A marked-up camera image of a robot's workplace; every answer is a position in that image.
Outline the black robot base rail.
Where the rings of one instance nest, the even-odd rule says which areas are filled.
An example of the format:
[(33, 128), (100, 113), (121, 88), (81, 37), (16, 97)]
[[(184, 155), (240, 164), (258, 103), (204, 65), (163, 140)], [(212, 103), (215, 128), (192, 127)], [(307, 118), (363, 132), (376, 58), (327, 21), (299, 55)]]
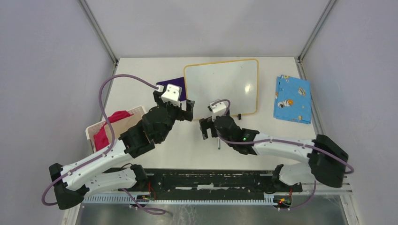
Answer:
[(272, 171), (144, 169), (147, 179), (130, 192), (148, 194), (156, 200), (263, 200), (265, 194), (302, 192), (300, 184), (277, 181)]

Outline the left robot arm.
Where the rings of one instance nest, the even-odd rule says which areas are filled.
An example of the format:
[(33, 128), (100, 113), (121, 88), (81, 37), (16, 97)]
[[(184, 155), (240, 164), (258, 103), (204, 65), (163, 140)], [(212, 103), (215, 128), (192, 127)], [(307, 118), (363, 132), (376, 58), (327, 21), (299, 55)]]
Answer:
[(108, 170), (153, 150), (156, 144), (165, 141), (176, 121), (192, 121), (195, 104), (188, 99), (186, 109), (182, 109), (181, 102), (170, 97), (167, 91), (154, 91), (153, 95), (157, 105), (119, 137), (112, 130), (109, 145), (75, 163), (49, 166), (52, 184), (45, 192), (54, 189), (54, 205), (66, 210), (98, 193), (123, 188), (142, 191), (146, 188), (147, 177), (140, 165), (117, 172)]

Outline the yellow framed whiteboard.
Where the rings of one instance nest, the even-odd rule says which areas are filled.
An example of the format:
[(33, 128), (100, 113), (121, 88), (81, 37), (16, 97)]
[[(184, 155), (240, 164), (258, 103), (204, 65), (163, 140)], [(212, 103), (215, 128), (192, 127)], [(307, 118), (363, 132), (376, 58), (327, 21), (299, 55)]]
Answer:
[(195, 101), (196, 120), (211, 115), (208, 106), (218, 100), (231, 102), (231, 115), (249, 115), (258, 110), (259, 62), (228, 60), (187, 65), (184, 68), (186, 96)]

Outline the beige cloth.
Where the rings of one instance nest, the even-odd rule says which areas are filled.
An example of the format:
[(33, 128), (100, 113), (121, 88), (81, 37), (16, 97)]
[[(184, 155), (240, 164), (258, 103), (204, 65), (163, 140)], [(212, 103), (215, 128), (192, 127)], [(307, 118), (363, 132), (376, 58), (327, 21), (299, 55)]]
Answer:
[(139, 114), (130, 114), (127, 111), (117, 111), (113, 113), (109, 118), (111, 126), (114, 131), (115, 140), (117, 140), (120, 135), (126, 132), (129, 128), (137, 125), (137, 123), (142, 119)]

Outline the white plastic basket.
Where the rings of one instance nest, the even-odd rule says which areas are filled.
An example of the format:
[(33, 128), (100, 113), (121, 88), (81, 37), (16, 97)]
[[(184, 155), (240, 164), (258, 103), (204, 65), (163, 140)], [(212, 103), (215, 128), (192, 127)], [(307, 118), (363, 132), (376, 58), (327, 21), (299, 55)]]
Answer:
[[(145, 113), (145, 108), (138, 106), (127, 111), (115, 111), (110, 115), (109, 120), (115, 133), (115, 139), (118, 139), (120, 135), (129, 128), (137, 125), (137, 123), (142, 120), (142, 116)], [(111, 143), (111, 130), (106, 121), (101, 121), (89, 126), (85, 132), (89, 146), (94, 153), (107, 147)]]

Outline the red cloth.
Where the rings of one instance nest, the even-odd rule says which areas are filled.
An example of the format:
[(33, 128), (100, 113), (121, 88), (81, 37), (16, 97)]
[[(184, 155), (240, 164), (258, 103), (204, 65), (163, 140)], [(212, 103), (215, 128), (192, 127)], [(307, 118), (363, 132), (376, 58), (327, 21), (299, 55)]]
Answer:
[(110, 144), (112, 141), (112, 134), (110, 127), (106, 122), (101, 125), (99, 131), (93, 135), (93, 140), (96, 151), (101, 150)]

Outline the blue patterned cloth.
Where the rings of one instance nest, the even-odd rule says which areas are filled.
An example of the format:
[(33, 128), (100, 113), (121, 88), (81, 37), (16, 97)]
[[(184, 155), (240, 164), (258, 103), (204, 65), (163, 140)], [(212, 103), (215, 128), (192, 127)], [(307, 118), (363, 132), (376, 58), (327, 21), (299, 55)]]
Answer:
[(273, 116), (279, 120), (310, 124), (312, 118), (310, 82), (288, 75), (278, 76)]

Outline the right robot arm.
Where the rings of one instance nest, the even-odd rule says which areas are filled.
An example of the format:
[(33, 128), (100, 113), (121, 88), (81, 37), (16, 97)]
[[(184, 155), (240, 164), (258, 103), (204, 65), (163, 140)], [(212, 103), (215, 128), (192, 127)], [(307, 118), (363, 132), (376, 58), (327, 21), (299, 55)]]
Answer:
[(230, 116), (200, 119), (199, 127), (203, 139), (218, 137), (240, 154), (296, 161), (296, 164), (281, 164), (275, 168), (271, 186), (276, 191), (311, 181), (340, 188), (344, 176), (353, 172), (353, 167), (348, 164), (348, 154), (326, 135), (304, 140), (275, 138), (258, 130), (240, 128)]

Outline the purple cloth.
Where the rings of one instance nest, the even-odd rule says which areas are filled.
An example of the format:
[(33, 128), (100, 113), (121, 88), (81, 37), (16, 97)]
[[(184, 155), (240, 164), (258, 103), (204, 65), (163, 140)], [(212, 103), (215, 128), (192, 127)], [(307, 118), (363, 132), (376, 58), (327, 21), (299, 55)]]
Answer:
[(177, 105), (180, 101), (185, 101), (187, 99), (184, 77), (160, 81), (156, 84), (164, 87), (163, 93), (161, 94), (163, 102), (171, 102)]

